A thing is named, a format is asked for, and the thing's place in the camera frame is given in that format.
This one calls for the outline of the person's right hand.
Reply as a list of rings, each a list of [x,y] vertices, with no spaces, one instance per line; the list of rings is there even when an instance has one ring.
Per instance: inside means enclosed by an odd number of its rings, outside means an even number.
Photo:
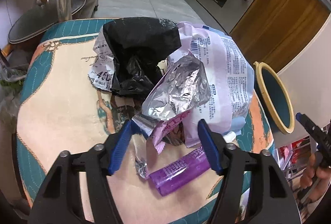
[[[322,159],[322,155],[318,152],[312,154],[307,163],[306,169],[300,179],[300,185],[303,189],[312,186],[313,177],[320,179],[320,183],[326,183],[328,185],[330,181],[330,167],[321,167],[319,161]]]

